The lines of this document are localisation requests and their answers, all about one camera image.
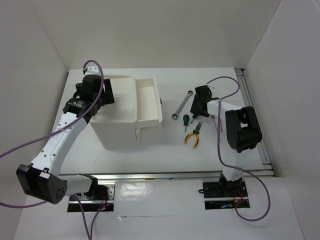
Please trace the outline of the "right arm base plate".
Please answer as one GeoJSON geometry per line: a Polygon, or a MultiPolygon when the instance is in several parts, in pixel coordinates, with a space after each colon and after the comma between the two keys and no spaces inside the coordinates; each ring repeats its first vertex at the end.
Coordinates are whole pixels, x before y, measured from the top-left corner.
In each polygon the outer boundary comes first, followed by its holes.
{"type": "Polygon", "coordinates": [[[204,197],[204,206],[206,210],[250,208],[250,201],[247,192],[247,186],[244,181],[231,190],[222,191],[218,182],[203,182],[202,189],[198,190],[204,197]]]}

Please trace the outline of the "green stubby screwdriver orange cap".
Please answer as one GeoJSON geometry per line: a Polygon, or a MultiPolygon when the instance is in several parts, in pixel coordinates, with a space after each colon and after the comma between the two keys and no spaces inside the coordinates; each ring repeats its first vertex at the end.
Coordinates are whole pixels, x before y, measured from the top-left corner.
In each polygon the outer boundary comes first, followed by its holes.
{"type": "Polygon", "coordinates": [[[184,126],[184,131],[186,132],[187,131],[187,127],[189,125],[189,122],[190,122],[190,117],[188,114],[185,114],[183,116],[183,126],[184,126]]]}

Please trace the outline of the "white top drawer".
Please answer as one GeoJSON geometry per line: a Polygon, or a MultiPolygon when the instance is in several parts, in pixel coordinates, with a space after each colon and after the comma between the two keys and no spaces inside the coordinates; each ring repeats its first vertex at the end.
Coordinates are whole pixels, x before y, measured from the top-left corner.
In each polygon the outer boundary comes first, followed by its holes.
{"type": "Polygon", "coordinates": [[[154,78],[136,79],[138,128],[161,127],[162,104],[157,82],[154,78]]]}

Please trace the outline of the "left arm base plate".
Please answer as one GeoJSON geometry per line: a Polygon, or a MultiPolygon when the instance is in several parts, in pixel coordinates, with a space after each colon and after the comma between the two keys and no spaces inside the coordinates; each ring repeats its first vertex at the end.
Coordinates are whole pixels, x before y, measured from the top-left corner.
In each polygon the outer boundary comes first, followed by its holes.
{"type": "MultiPolygon", "coordinates": [[[[102,208],[102,212],[113,212],[114,211],[114,199],[116,182],[109,180],[98,180],[97,186],[93,192],[77,192],[74,193],[80,200],[83,210],[85,213],[97,212],[102,208]]],[[[71,190],[76,189],[76,183],[67,183],[69,187],[71,185],[71,190]]],[[[68,196],[67,213],[80,213],[80,204],[74,196],[68,196]]]]}

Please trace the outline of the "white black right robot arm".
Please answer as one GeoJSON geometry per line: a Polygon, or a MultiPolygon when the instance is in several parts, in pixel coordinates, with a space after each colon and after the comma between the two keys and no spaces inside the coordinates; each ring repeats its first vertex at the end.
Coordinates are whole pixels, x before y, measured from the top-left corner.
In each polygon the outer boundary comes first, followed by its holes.
{"type": "Polygon", "coordinates": [[[215,125],[225,133],[232,155],[223,162],[224,167],[219,180],[205,183],[199,192],[205,198],[239,197],[243,182],[243,169],[247,164],[251,150],[262,140],[262,132],[252,106],[240,107],[227,102],[219,106],[219,99],[213,97],[207,85],[195,88],[190,112],[196,116],[213,117],[215,125]]]}

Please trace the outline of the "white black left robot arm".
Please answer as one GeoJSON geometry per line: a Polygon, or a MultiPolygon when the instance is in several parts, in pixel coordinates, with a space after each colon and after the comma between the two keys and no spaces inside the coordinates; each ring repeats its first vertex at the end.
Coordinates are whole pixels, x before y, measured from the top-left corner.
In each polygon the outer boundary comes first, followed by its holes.
{"type": "Polygon", "coordinates": [[[62,164],[78,135],[86,128],[91,118],[104,105],[115,102],[110,79],[99,75],[85,75],[75,85],[76,91],[61,115],[56,130],[58,134],[49,138],[41,152],[29,165],[21,164],[16,175],[26,195],[58,204],[63,197],[82,194],[92,200],[106,191],[98,179],[89,174],[77,174],[61,179],[62,164]]]}

